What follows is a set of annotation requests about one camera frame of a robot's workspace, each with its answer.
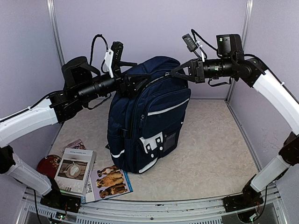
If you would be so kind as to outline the navy blue student backpack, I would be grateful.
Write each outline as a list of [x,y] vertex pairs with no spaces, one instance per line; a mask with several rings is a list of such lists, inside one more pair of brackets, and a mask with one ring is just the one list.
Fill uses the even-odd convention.
[[177,147],[191,96],[186,80],[170,76],[179,65],[174,58],[156,56],[125,71],[150,75],[150,80],[135,97],[115,94],[111,102],[107,147],[117,168],[142,174]]

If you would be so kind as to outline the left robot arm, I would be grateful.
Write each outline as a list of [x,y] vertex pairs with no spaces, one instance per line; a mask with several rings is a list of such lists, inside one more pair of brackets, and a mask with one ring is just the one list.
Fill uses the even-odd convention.
[[112,62],[108,73],[90,65],[85,56],[76,57],[62,66],[64,88],[46,94],[38,102],[0,120],[0,172],[27,185],[42,195],[42,204],[61,208],[67,197],[61,194],[56,181],[37,172],[23,162],[10,143],[35,130],[75,117],[89,102],[116,91],[133,97],[150,80],[149,74],[122,73],[121,66],[137,67],[136,63]]

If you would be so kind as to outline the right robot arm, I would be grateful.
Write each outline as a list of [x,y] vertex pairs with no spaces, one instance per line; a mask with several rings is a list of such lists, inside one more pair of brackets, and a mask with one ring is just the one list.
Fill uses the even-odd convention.
[[249,207],[260,198],[263,189],[299,162],[299,102],[261,59],[244,53],[239,34],[217,35],[216,40],[217,59],[189,60],[174,68],[170,75],[197,84],[220,77],[229,77],[235,81],[241,79],[263,95],[292,130],[278,155],[242,189],[239,203]]

